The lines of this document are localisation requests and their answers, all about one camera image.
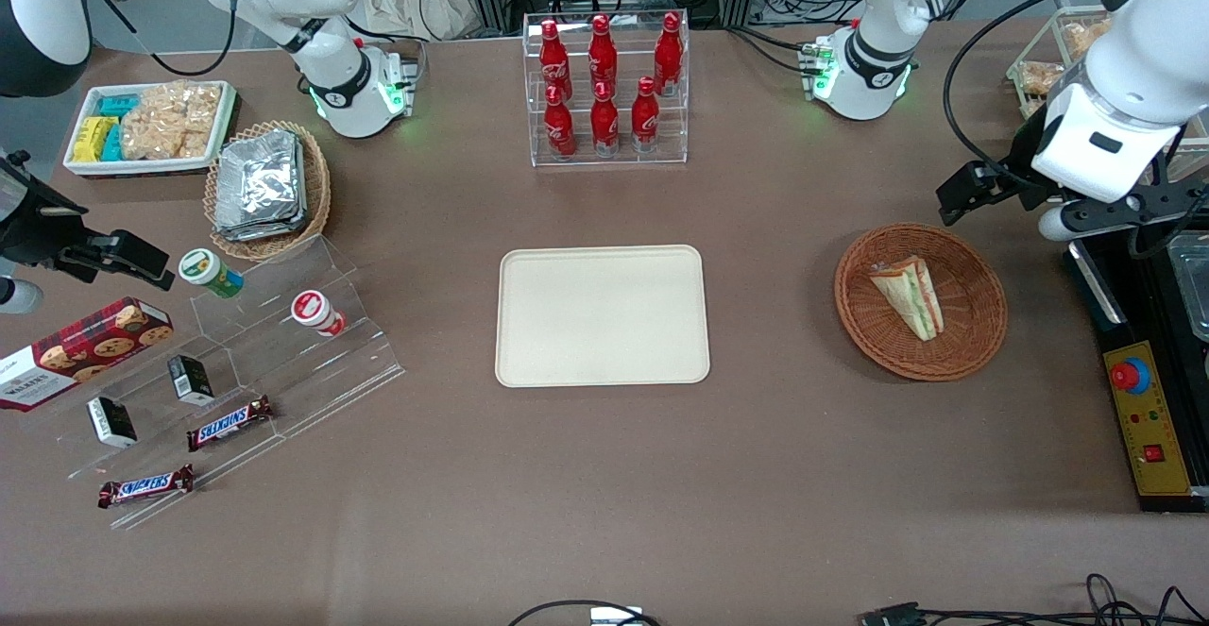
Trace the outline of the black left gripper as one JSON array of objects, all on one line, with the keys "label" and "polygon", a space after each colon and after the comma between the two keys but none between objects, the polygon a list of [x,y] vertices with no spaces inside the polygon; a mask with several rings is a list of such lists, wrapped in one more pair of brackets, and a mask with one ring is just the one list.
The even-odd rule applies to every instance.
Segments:
[{"label": "black left gripper", "polygon": [[1144,166],[1141,176],[1126,195],[1109,203],[1076,192],[1065,182],[1049,181],[1031,169],[1031,153],[1041,143],[1042,131],[1040,120],[1028,120],[1016,131],[1010,156],[1003,160],[1010,173],[1035,186],[1023,186],[987,162],[968,161],[956,173],[956,189],[937,189],[942,225],[953,227],[970,211],[1001,203],[1006,195],[1018,195],[1026,210],[1047,205],[1039,220],[1041,234],[1105,234],[1167,221],[1186,227],[1207,214],[1207,178],[1196,178],[1188,164],[1182,178],[1172,178],[1173,162],[1184,158],[1182,141],[1188,124],[1182,124],[1172,141]]}]

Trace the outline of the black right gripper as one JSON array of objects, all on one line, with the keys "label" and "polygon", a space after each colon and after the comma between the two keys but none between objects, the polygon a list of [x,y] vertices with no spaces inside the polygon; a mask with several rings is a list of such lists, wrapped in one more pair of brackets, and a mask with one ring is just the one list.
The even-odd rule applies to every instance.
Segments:
[{"label": "black right gripper", "polygon": [[85,226],[85,205],[27,172],[30,153],[2,156],[2,257],[27,267],[58,269],[92,283],[100,273],[126,276],[168,291],[177,274],[158,247],[125,228],[88,247],[94,231]]}]

